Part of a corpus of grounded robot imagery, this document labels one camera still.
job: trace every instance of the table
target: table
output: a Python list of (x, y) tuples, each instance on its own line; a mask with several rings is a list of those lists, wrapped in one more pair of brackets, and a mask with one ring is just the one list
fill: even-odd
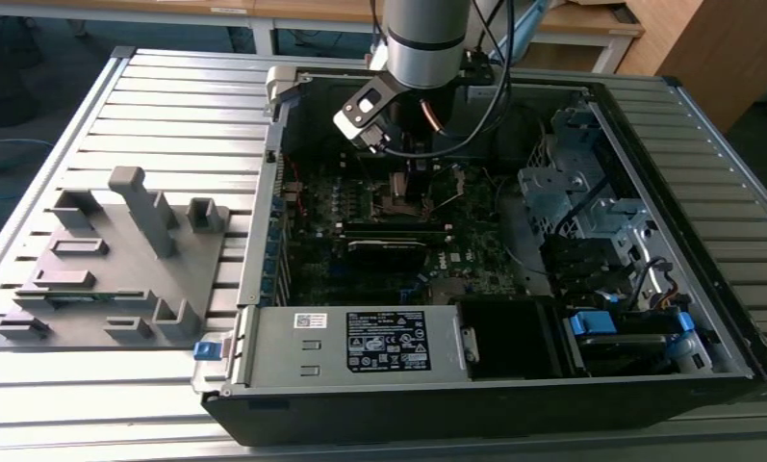
[[(371, 32), (367, 0), (0, 0), (0, 14), (249, 27), (265, 56), (277, 54), (278, 29)], [(603, 48), (593, 71), (614, 73), (643, 32), (639, 24), (621, 23), (607, 7), (567, 4), (546, 15), (534, 42)]]
[[(206, 320), (209, 330), (223, 331), (237, 313), (254, 205), (250, 183), (263, 153), (263, 139), (243, 127), (270, 123), (262, 103), (266, 72), (279, 64), (363, 68), (365, 63), (146, 49), (130, 56), (125, 51), (107, 63), (0, 233), (0, 297), (10, 297), (7, 287), (30, 277), (33, 258), (49, 244), (58, 222), (45, 207), (57, 189), (98, 188), (99, 200), (118, 201), (106, 189), (110, 171), (139, 165), (153, 171), (147, 188), (165, 191), (171, 204), (186, 205), (205, 193), (235, 211)], [(767, 221), (758, 219), (767, 217), (767, 192), (685, 90), (657, 77), (526, 70), (515, 75), (607, 85), (767, 334), (767, 270), (754, 269), (767, 268)], [(209, 132), (209, 122), (241, 135), (221, 139)], [(746, 277), (753, 283), (739, 282)], [(0, 352), (0, 460), (471, 460), (474, 454), (523, 452), (523, 460), (534, 461), (701, 456), (730, 461), (767, 453), (767, 395), (698, 409), (642, 430), (243, 448), (199, 405), (193, 367), (193, 353), (179, 350)]]
[[(383, 2), (378, 11), (383, 13)], [(257, 0), (254, 15), (263, 22), (262, 30), (302, 29), (318, 31), (369, 33), (371, 11), (366, 0)], [(606, 6), (583, 7), (563, 5), (549, 12), (535, 43), (583, 45), (602, 47), (603, 52), (593, 67), (593, 72), (614, 73), (626, 56), (633, 40), (645, 28), (641, 24), (618, 21)], [(257, 30), (258, 53), (274, 54), (271, 38), (261, 38)]]

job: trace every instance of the silver cylinder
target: silver cylinder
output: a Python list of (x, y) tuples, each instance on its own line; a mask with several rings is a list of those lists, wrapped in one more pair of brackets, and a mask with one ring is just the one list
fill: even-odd
[(402, 84), (430, 90), (458, 75), (470, 0), (389, 0), (389, 70)]

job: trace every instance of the barcode sticker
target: barcode sticker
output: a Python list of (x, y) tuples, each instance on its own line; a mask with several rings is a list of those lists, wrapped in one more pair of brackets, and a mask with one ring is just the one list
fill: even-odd
[(326, 313), (295, 313), (295, 329), (326, 329)]
[(210, 8), (213, 13), (226, 13), (226, 14), (246, 14), (246, 10), (239, 8)]

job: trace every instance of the chair leg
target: chair leg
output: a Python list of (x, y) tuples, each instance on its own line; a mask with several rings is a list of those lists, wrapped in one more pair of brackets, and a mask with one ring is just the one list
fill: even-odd
[(67, 19), (66, 22), (73, 30), (73, 36), (86, 37), (89, 35), (87, 22), (83, 19)]

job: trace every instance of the floor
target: floor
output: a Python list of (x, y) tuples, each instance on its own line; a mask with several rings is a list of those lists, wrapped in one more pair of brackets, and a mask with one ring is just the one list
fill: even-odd
[[(23, 78), (41, 100), (42, 113), (21, 126), (0, 129), (0, 139), (55, 142), (117, 45), (231, 52), (230, 32), (235, 32), (237, 48), (254, 51), (250, 32), (223, 27), (90, 21), (87, 31), (85, 38), (75, 38), (63, 20), (37, 20), (34, 36), (45, 61), (23, 71)], [(301, 32), (295, 37), (289, 31), (279, 33), (281, 53), (290, 55), (361, 58), (369, 44), (370, 38), (363, 34)], [(762, 109), (746, 113), (729, 133), (729, 140), (767, 186), (767, 115)], [(21, 195), (46, 153), (47, 148), (41, 145), (0, 144), (0, 196)], [(17, 203), (17, 198), (0, 199), (0, 228)]]
[[(35, 22), (33, 35), (45, 61), (22, 74), (42, 110), (30, 122), (0, 128), (0, 139), (57, 141), (118, 45), (225, 53), (231, 53), (237, 45), (239, 50), (255, 52), (251, 32), (246, 29), (90, 21), (87, 36), (75, 38), (65, 20), (38, 18)], [(366, 34), (330, 32), (298, 32), (295, 37), (290, 31), (282, 31), (278, 38), (281, 54), (333, 58), (362, 58), (371, 43)], [(0, 144), (0, 197), (10, 197), (0, 199), (0, 228), (47, 151), (42, 145)]]

